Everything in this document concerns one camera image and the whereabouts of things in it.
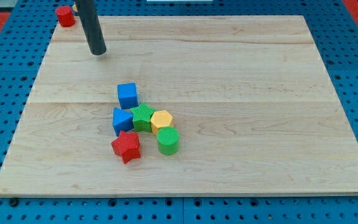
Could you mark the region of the black cylindrical robot arm rod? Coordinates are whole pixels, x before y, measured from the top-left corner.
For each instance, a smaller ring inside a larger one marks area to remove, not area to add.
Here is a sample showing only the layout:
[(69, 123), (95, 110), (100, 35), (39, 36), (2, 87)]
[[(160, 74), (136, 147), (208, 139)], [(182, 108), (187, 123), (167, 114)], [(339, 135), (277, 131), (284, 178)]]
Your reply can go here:
[(89, 50), (93, 55), (107, 51), (94, 0), (75, 0)]

